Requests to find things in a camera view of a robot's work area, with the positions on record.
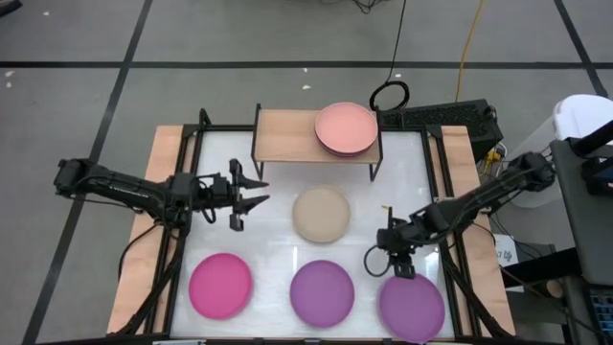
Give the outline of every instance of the black box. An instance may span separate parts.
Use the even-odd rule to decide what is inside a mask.
[[[483,159],[504,136],[496,124],[495,110],[486,100],[418,106],[381,111],[383,129],[423,125],[465,126],[475,162]]]

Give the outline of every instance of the pink plate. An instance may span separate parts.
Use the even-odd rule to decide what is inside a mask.
[[[326,148],[340,155],[367,150],[376,140],[376,117],[355,103],[335,103],[322,109],[315,133]]]
[[[202,316],[223,320],[247,305],[253,279],[249,266],[234,254],[215,254],[195,268],[190,279],[190,301]]]

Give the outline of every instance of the floor tile line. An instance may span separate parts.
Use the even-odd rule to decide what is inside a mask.
[[[120,69],[122,61],[0,61],[0,68],[116,68]]]
[[[127,77],[127,72],[129,71],[129,63],[132,61],[134,54],[136,53],[136,48],[143,33],[145,22],[147,21],[147,16],[151,8],[151,3],[152,0],[145,0],[143,3],[141,13],[138,17],[132,38],[130,39],[127,51],[125,53],[122,67],[119,71],[117,80],[115,81],[115,85],[113,86],[113,91],[109,97],[104,115],[102,116],[98,134],[96,135],[96,139],[94,140],[94,144],[89,155],[89,158],[94,162],[98,162],[102,153],[104,140],[106,139],[111,122],[113,121],[115,109],[117,108],[117,104],[124,89],[125,79]],[[68,255],[68,248],[70,247],[75,230],[77,229],[77,223],[79,222],[82,208],[83,201],[73,201],[61,236],[59,237],[59,243],[57,244],[56,252],[54,253],[54,257],[51,261],[45,282],[43,283],[38,299],[36,300],[36,305],[30,318],[30,322],[28,323],[28,328],[24,334],[22,344],[35,344],[36,340],[38,339],[40,329],[45,319],[45,314],[47,313],[47,309],[49,308],[52,296],[56,289],[57,281],[59,280],[59,274],[61,273],[61,269],[66,261],[66,256]]]
[[[562,0],[554,0],[554,3],[556,4],[557,11],[559,12],[560,17],[564,22],[566,31],[568,31],[568,35],[571,37],[571,40],[575,45],[575,49],[577,50],[577,54],[579,54],[581,62],[585,64],[585,71],[587,72],[587,76],[590,79],[590,82],[592,82],[592,87],[594,87],[594,91],[596,91],[596,94],[599,96],[608,97],[608,93],[602,85],[602,81],[599,78],[596,69],[594,68],[592,60],[587,55],[587,50],[585,50],[585,46],[583,45],[583,42],[581,42],[579,33],[577,32],[575,24],[573,24],[573,20],[571,19],[570,14],[566,10],[564,3],[562,2]]]
[[[0,61],[0,68],[123,68],[119,61]],[[243,68],[389,68],[391,61],[131,61],[129,68],[142,69],[243,69]],[[457,69],[459,61],[397,61],[396,68]],[[471,61],[465,69],[564,70],[584,69],[583,62]]]

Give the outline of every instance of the purple plate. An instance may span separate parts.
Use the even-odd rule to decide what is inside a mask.
[[[424,343],[443,327],[444,303],[437,287],[424,276],[392,277],[379,292],[379,317],[402,340]]]
[[[353,282],[347,271],[333,262],[305,264],[291,281],[291,306],[303,321],[329,328],[343,321],[353,307]]]

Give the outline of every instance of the white tabletop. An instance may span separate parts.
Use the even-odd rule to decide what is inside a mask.
[[[237,158],[244,174],[256,178],[250,157],[251,132],[207,132],[198,174],[228,174],[228,161]],[[264,338],[382,338],[392,337],[379,321],[376,300],[383,278],[369,276],[362,264],[365,251],[375,244],[376,230],[386,225],[382,205],[394,206],[394,214],[406,218],[431,202],[421,138],[414,132],[385,132],[383,162],[375,182],[362,165],[315,163],[266,163],[264,189],[243,195],[268,194],[270,199],[243,217],[245,230],[228,227],[229,210],[217,211],[213,225],[196,213],[188,236],[170,334],[172,337],[264,337]],[[313,243],[298,235],[292,226],[292,206],[304,190],[332,185],[343,191],[351,205],[349,230],[330,244]],[[224,321],[207,319],[192,307],[188,284],[195,267],[219,252],[234,253],[250,266],[254,291],[247,307]],[[387,257],[380,250],[371,255],[373,271],[384,267]],[[314,260],[330,260],[343,266],[355,288],[352,312],[340,324],[326,330],[314,329],[294,313],[289,302],[289,285],[301,266]],[[445,322],[437,338],[453,338],[446,287],[435,246],[420,248],[413,257],[416,271],[434,282],[445,302]]]

